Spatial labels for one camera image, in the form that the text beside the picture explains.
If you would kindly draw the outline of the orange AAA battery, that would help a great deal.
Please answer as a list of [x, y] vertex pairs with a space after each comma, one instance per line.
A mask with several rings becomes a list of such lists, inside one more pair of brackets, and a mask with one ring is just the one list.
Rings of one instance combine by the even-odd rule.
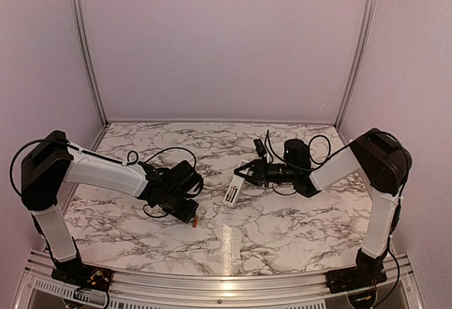
[[196, 228], [198, 223], [198, 215], [195, 215], [192, 222], [192, 228]]

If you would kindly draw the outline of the white remote control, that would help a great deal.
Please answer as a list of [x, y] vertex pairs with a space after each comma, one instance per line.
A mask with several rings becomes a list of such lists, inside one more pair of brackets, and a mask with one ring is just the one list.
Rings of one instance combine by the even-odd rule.
[[245, 179], [233, 173], [230, 185], [222, 199], [222, 203], [228, 207], [234, 207], [242, 191]]

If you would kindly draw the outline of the white battery cover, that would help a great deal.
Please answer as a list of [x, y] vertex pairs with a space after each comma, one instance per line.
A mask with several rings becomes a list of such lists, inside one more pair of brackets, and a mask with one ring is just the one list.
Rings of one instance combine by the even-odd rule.
[[240, 259], [240, 247], [241, 247], [241, 242], [239, 239], [232, 239], [230, 241], [231, 256], [235, 260]]

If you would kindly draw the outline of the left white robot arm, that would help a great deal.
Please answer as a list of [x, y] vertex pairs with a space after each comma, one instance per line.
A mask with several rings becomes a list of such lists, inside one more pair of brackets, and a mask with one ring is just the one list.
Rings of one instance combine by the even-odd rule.
[[170, 168], [156, 168], [131, 151], [120, 160], [94, 152], [69, 141], [63, 131], [22, 145], [10, 163], [20, 160], [20, 184], [12, 189], [31, 213], [35, 226], [63, 275], [74, 284], [89, 278], [87, 265], [80, 262], [76, 243], [59, 206], [65, 186], [91, 186], [137, 198], [150, 207], [187, 224], [196, 214], [194, 200], [203, 190], [203, 177], [195, 163], [180, 161]]

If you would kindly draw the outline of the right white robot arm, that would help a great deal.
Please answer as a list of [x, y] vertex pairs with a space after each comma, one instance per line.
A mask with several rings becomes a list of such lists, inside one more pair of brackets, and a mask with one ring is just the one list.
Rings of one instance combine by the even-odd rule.
[[392, 134], [372, 128], [322, 162], [311, 156], [310, 145], [300, 139], [284, 143], [277, 154], [270, 140], [255, 140], [257, 159], [237, 167], [234, 175], [255, 186], [290, 183], [296, 193], [312, 198], [351, 174], [359, 173], [371, 199], [367, 234], [350, 270], [350, 281], [365, 286], [377, 275], [376, 264], [389, 252], [391, 236], [397, 227], [403, 189], [412, 168], [412, 157]]

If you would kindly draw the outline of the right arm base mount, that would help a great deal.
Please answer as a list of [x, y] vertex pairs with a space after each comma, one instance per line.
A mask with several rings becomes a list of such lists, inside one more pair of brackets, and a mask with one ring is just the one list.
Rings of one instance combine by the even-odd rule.
[[354, 291], [364, 287], [372, 287], [375, 284], [387, 281], [386, 272], [378, 269], [373, 274], [361, 274], [358, 267], [335, 269], [326, 273], [326, 284], [330, 293]]

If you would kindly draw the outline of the aluminium front rail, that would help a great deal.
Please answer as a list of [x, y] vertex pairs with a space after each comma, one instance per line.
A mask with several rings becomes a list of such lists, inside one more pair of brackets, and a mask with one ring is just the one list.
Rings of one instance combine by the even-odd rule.
[[387, 259], [387, 280], [376, 286], [331, 293], [326, 272], [265, 276], [157, 274], [114, 268], [108, 293], [51, 278], [48, 254], [31, 252], [13, 308], [349, 308], [376, 292], [377, 308], [424, 308], [407, 255]]

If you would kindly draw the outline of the right aluminium corner post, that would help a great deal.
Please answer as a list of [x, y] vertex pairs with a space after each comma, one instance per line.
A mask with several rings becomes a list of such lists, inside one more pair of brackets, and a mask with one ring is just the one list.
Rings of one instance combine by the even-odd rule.
[[371, 28], [374, 21], [377, 0], [365, 0], [362, 21], [359, 28], [357, 45], [355, 47], [352, 65], [347, 77], [345, 91], [341, 99], [338, 113], [335, 118], [334, 126], [340, 130], [345, 122], [347, 111], [350, 108], [353, 92], [357, 86], [359, 73], [361, 70], [364, 54], [371, 34]]

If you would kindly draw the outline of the aluminium corner post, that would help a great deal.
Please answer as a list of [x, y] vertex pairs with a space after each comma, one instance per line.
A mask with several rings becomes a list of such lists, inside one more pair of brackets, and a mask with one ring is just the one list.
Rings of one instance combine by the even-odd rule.
[[350, 108], [353, 92], [357, 86], [359, 73], [361, 70], [364, 54], [371, 34], [371, 28], [374, 21], [377, 0], [365, 0], [362, 21], [359, 28], [357, 45], [355, 47], [352, 65], [347, 77], [345, 91], [341, 99], [338, 113], [335, 118], [334, 126], [340, 130], [345, 122], [347, 111]]
[[73, 14], [75, 18], [76, 31], [78, 35], [78, 41], [81, 48], [81, 54], [83, 58], [83, 63], [85, 67], [85, 72], [88, 79], [88, 85], [93, 96], [93, 102], [95, 105], [95, 110], [97, 117], [103, 127], [106, 127], [109, 123], [107, 120], [107, 115], [105, 112], [105, 107], [101, 98], [100, 89], [97, 84], [97, 78], [95, 74], [95, 68], [93, 65], [92, 56], [90, 53], [90, 47], [88, 42], [88, 34], [85, 26], [85, 18], [83, 14], [83, 4], [82, 0], [71, 0]]

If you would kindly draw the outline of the left aluminium corner post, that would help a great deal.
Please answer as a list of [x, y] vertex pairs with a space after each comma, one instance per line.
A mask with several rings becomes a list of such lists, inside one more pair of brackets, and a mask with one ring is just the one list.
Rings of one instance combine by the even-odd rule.
[[101, 98], [100, 89], [97, 84], [97, 78], [95, 74], [95, 68], [93, 65], [92, 56], [90, 53], [90, 47], [88, 42], [88, 34], [85, 26], [85, 18], [83, 14], [83, 4], [82, 0], [71, 0], [73, 14], [75, 18], [76, 31], [78, 35], [78, 41], [81, 48], [81, 54], [83, 58], [83, 63], [85, 67], [85, 72], [88, 79], [88, 85], [93, 96], [93, 102], [95, 105], [95, 110], [97, 117], [103, 127], [106, 127], [109, 123], [107, 120], [107, 115], [105, 112], [105, 107]]

